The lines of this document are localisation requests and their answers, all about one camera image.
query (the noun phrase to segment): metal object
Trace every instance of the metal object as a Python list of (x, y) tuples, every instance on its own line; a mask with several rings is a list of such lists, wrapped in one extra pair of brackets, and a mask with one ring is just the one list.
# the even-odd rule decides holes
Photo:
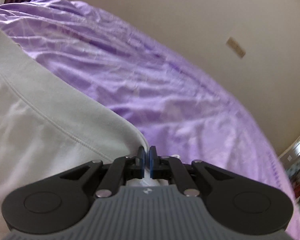
[(197, 197), (200, 195), (200, 191), (195, 188), (188, 188), (183, 192), (187, 197)]
[(96, 192), (97, 197), (110, 197), (112, 195), (112, 192), (109, 189), (100, 189)]

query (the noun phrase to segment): white cloth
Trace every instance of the white cloth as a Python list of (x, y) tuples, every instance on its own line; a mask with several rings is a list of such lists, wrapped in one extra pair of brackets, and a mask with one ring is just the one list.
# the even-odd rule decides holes
[[(0, 31), (0, 239), (7, 194), (23, 185), (148, 145), (129, 122), (54, 76)], [(158, 185), (135, 181), (133, 185)]]

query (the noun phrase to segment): gray gripper base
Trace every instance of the gray gripper base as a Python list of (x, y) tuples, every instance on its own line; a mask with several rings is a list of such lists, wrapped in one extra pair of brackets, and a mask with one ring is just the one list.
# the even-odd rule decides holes
[(13, 230), (5, 240), (292, 240), (283, 230), (248, 236), (217, 223), (202, 200), (182, 195), (175, 185), (121, 187), (99, 198), (88, 214), (67, 230), (28, 235)]

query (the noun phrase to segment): wrinkled fabric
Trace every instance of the wrinkled fabric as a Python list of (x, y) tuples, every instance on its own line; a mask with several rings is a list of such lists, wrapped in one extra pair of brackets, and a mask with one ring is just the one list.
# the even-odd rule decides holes
[[(244, 107), (120, 18), (80, 1), (32, 0), (1, 5), (0, 29), (63, 81), (135, 125), (159, 155), (202, 159), (294, 199), (274, 149)], [(297, 205), (287, 232), (300, 239)]]

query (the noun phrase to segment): logo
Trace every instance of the logo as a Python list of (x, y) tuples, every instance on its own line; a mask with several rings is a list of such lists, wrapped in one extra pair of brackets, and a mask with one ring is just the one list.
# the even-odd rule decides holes
[(152, 189), (146, 188), (146, 189), (143, 190), (143, 192), (146, 193), (146, 194), (150, 194), (152, 192)]

